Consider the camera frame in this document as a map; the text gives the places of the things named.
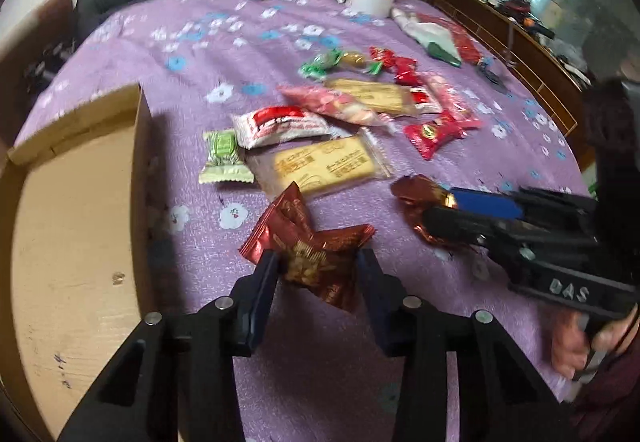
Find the person's right hand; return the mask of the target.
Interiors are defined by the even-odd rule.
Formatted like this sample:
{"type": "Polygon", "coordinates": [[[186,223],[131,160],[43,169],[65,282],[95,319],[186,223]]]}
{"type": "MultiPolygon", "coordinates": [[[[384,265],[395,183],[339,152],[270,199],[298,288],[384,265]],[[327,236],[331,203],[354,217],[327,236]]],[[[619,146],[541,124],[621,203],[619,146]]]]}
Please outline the person's right hand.
{"type": "Polygon", "coordinates": [[[626,351],[639,330],[637,310],[638,307],[634,307],[627,318],[606,324],[589,340],[579,326],[582,314],[576,310],[562,309],[552,329],[553,368],[563,377],[573,379],[577,372],[585,370],[591,351],[615,354],[626,351]]]}

